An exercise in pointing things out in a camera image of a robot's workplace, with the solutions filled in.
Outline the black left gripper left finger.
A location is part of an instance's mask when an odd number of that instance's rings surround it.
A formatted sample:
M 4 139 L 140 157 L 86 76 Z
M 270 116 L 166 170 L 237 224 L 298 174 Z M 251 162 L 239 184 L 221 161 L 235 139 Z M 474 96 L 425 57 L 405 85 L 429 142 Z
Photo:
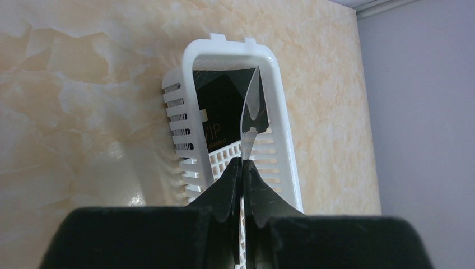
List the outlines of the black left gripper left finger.
M 41 268 L 234 268 L 242 161 L 184 207 L 83 207 L 53 236 Z

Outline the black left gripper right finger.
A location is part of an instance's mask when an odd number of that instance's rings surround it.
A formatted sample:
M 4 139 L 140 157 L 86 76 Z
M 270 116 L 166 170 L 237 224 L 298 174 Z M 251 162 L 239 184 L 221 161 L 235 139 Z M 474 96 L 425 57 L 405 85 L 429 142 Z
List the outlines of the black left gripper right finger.
M 307 216 L 243 164 L 248 268 L 432 268 L 413 226 L 397 217 Z

